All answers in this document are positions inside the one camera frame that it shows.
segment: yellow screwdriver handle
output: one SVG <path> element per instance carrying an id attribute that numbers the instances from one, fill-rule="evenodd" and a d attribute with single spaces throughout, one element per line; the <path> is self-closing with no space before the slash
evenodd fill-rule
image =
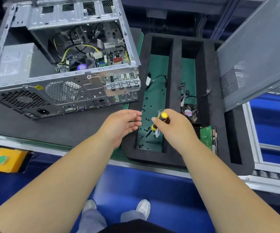
<path id="1" fill-rule="evenodd" d="M 167 123 L 167 122 L 169 121 L 168 114 L 165 113 L 165 112 L 162 112 L 162 113 L 158 116 L 158 119 L 161 120 L 161 121 L 163 121 L 163 122 L 165 122 L 165 123 Z M 151 126 L 151 130 L 152 130 L 152 131 L 156 131 L 156 129 L 157 129 L 157 126 L 156 126 L 155 124 L 153 124 L 153 125 Z"/>

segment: hand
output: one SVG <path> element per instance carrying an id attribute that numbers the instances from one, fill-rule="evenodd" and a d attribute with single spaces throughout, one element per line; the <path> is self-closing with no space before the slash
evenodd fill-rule
<path id="1" fill-rule="evenodd" d="M 182 154 L 186 148 L 190 147 L 194 141 L 199 141 L 192 124 L 184 115 L 172 109 L 165 109 L 163 112 L 168 114 L 170 119 L 169 124 L 155 117 L 152 118 L 152 121 L 164 134 L 169 144 L 180 154 Z"/>
<path id="2" fill-rule="evenodd" d="M 113 149 L 119 147 L 122 138 L 141 126 L 142 112 L 137 110 L 120 110 L 112 113 L 104 121 L 97 134 L 107 139 Z"/>

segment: green button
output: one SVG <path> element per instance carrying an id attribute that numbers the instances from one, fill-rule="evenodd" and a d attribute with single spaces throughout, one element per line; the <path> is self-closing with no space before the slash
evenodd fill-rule
<path id="1" fill-rule="evenodd" d="M 5 156 L 5 155 L 1 155 L 1 156 L 0 156 L 0 164 L 5 163 L 6 160 L 7 160 L 7 156 Z"/>

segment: yellow emergency button box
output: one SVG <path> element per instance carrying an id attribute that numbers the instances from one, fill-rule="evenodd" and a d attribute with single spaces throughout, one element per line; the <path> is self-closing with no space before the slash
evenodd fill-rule
<path id="1" fill-rule="evenodd" d="M 0 172 L 18 172 L 28 151 L 0 148 Z"/>

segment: shoe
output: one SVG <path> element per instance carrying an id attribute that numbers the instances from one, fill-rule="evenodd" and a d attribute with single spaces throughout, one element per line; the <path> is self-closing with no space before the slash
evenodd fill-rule
<path id="1" fill-rule="evenodd" d="M 85 212 L 86 210 L 89 210 L 89 209 L 97 209 L 97 205 L 96 205 L 95 201 L 87 200 L 82 212 Z"/>
<path id="2" fill-rule="evenodd" d="M 149 217 L 150 210 L 151 204 L 148 200 L 141 200 L 136 208 L 136 211 L 143 213 L 143 215 L 145 216 L 145 220 L 147 220 L 147 218 Z"/>

